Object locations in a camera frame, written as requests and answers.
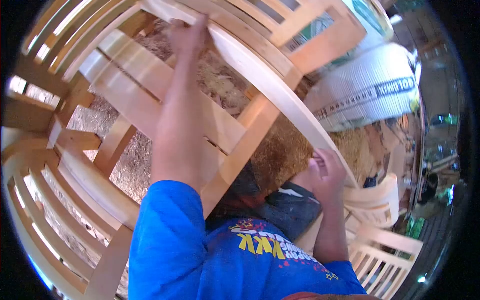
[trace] sawdust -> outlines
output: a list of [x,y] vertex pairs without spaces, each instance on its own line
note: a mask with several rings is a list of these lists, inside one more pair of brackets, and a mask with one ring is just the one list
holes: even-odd
[[269,194],[304,170],[312,151],[308,140],[280,114],[251,157],[261,192]]

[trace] wooden slat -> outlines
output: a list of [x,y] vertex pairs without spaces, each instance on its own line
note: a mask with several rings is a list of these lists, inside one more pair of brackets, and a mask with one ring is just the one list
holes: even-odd
[[70,268],[72,268],[75,272],[78,272],[84,279],[88,280],[93,273],[93,268],[85,263],[80,257],[78,257],[78,255],[75,254],[75,252],[73,252],[64,241],[62,241],[52,227],[50,227],[43,214],[35,204],[35,201],[28,191],[23,177],[19,173],[15,173],[13,175],[13,179],[15,181],[15,185],[17,186],[18,192],[25,203],[25,207],[27,208],[30,216],[32,216],[32,219],[36,223],[38,229],[42,232],[60,257],[68,263]]
[[227,1],[235,5],[236,7],[240,8],[250,16],[252,16],[253,19],[263,24],[270,31],[273,32],[277,28],[279,28],[278,23],[272,17],[264,13],[262,10],[260,10],[258,7],[256,7],[252,3],[246,0],[227,0]]
[[90,233],[88,233],[84,226],[75,220],[75,218],[68,212],[68,210],[57,198],[40,171],[30,170],[30,175],[32,176],[32,179],[34,180],[35,185],[40,193],[52,207],[58,219],[61,220],[76,237],[78,237],[84,246],[102,256],[105,250],[105,245],[94,238]]
[[123,21],[140,10],[140,5],[134,0],[121,0],[108,12],[92,24],[92,26],[72,46],[68,54],[62,60],[57,70],[58,74],[65,75],[69,81],[77,72],[88,53],[93,50],[108,32],[119,26]]
[[295,49],[288,58],[303,74],[307,74],[342,56],[358,45],[364,36],[365,29],[360,22],[348,15]]
[[245,166],[279,114],[279,110],[261,94],[240,114],[237,120],[248,128],[246,133],[200,193],[205,218]]
[[63,48],[65,43],[72,37],[72,35],[82,26],[88,18],[90,18],[96,11],[98,11],[108,0],[91,0],[77,15],[67,24],[67,26],[57,35],[55,41],[50,45],[50,51],[43,59],[43,64],[50,66]]
[[137,129],[122,115],[113,123],[107,136],[100,145],[93,161],[94,165],[106,176],[110,176]]
[[103,210],[133,230],[138,218],[138,203],[108,180],[80,150],[61,146],[58,150],[61,156],[60,164],[71,173],[78,185]]
[[215,24],[209,24],[208,28],[224,60],[272,101],[314,148],[336,151],[347,171],[346,185],[358,188],[352,171],[333,141],[291,88],[235,37]]
[[419,240],[368,226],[362,226],[357,235],[414,256],[418,256],[423,246],[423,242]]
[[[283,78],[288,75],[294,67],[292,62],[274,45],[268,42],[265,36],[258,33],[254,27],[247,24],[239,17],[224,7],[219,6],[220,2],[212,2],[210,0],[179,0],[188,7],[201,12],[209,14],[212,21],[215,21],[220,26],[224,27],[232,34],[237,36],[240,40],[245,42],[253,50],[255,50],[262,58],[264,58]],[[179,10],[187,11],[182,5],[174,4]]]
[[[80,71],[88,80],[95,81],[93,82],[95,90],[100,92],[132,125],[148,138],[155,139],[156,127],[153,124],[156,124],[161,110],[156,99],[141,89],[115,65],[109,63],[97,50],[91,53]],[[202,143],[202,152],[202,163],[205,168],[202,168],[201,178],[202,182],[206,183],[213,177],[212,170],[217,170],[222,164],[225,155],[207,140]]]
[[121,30],[124,34],[129,37],[134,37],[137,33],[141,32],[147,26],[153,25],[155,28],[154,21],[157,19],[151,13],[145,11],[136,12],[133,16],[128,18],[123,22],[118,29]]
[[37,36],[45,27],[48,21],[53,17],[54,14],[57,13],[57,11],[67,2],[67,0],[55,0],[38,18],[38,20],[35,23],[35,26],[33,27],[32,31],[29,33],[28,37],[25,39],[22,49],[24,53],[27,53],[27,48],[34,39],[35,36]]
[[32,227],[32,220],[25,214],[12,185],[8,185],[7,205],[22,246],[47,278],[70,299],[81,299],[86,284],[62,264],[47,248]]
[[280,0],[262,0],[262,2],[276,11],[284,19],[288,19],[293,14],[293,11]]
[[385,293],[383,292],[385,290],[385,287],[390,283],[390,280],[392,280],[393,274],[395,274],[395,271],[397,270],[397,267],[394,266],[392,270],[390,270],[390,273],[388,273],[387,278],[385,281],[380,285],[380,288],[376,291],[375,297],[381,297],[381,295],[384,295]]
[[[112,31],[98,47],[160,101],[165,100],[173,76],[171,67],[120,30]],[[227,154],[231,153],[245,128],[204,93],[200,101],[205,136]]]
[[37,39],[28,51],[28,58],[33,61],[38,51],[45,43],[47,38],[53,33],[58,25],[65,19],[65,17],[80,3],[82,0],[68,0],[53,17],[47,22],[42,31],[38,34]]
[[8,93],[4,98],[2,126],[25,131],[44,132],[53,116],[53,107],[18,93]]
[[133,232],[122,225],[113,236],[107,251],[102,256],[90,283],[85,290],[85,299],[113,299],[127,264]]
[[61,76],[47,72],[45,68],[23,54],[18,55],[13,73],[25,79],[29,84],[43,88],[60,98],[68,93],[68,84],[62,80]]
[[367,286],[367,284],[370,282],[373,275],[375,275],[375,272],[378,270],[378,268],[380,267],[381,264],[382,264],[382,260],[378,259],[377,262],[375,263],[375,265],[373,266],[373,268],[370,270],[370,273],[368,274],[368,276],[361,283],[361,286],[363,288],[365,288]]
[[77,41],[87,32],[90,27],[100,19],[106,12],[108,12],[112,7],[117,5],[121,0],[110,0],[102,8],[100,8],[96,13],[94,13],[87,22],[85,22],[80,28],[73,34],[71,39],[65,44],[65,46],[58,53],[57,59],[53,62],[50,70],[56,73],[60,63],[63,61],[65,56],[70,52],[72,47],[77,43]]
[[103,236],[108,239],[111,238],[115,233],[115,229],[111,225],[109,225],[106,220],[102,219],[97,214],[99,211],[95,211],[90,208],[87,203],[82,198],[80,198],[80,196],[75,192],[72,186],[70,186],[67,180],[62,176],[56,166],[52,166],[51,163],[47,162],[46,169],[52,175],[52,178],[54,179],[54,182],[58,189],[73,205],[73,207],[75,207],[75,209],[82,215],[82,217],[85,218],[85,220],[87,220]]
[[65,127],[68,125],[77,106],[80,105],[87,108],[95,99],[95,95],[88,92],[90,83],[80,72],[75,74],[70,84],[71,89],[69,94],[62,100],[62,106],[57,108],[58,120]]
[[320,224],[322,223],[323,217],[323,213],[320,213],[310,226],[295,240],[295,245],[302,248],[310,255],[313,255],[313,247],[315,246],[315,241],[317,240],[318,231],[320,230]]
[[391,264],[388,263],[388,262],[384,264],[384,266],[382,267],[382,269],[381,269],[380,273],[378,274],[377,278],[375,279],[375,281],[372,283],[372,285],[370,285],[368,290],[366,290],[367,294],[370,295],[370,293],[373,292],[373,290],[380,283],[380,281],[382,280],[382,277],[385,275],[385,272],[388,270],[388,268],[390,266],[391,266]]
[[360,269],[360,271],[359,271],[358,274],[357,274],[357,278],[358,278],[359,280],[361,280],[361,278],[365,275],[365,273],[367,273],[370,265],[371,265],[372,262],[373,262],[373,259],[374,259],[374,257],[373,257],[373,256],[370,256],[370,257],[367,259],[367,261],[365,262],[365,264],[363,265],[362,269]]

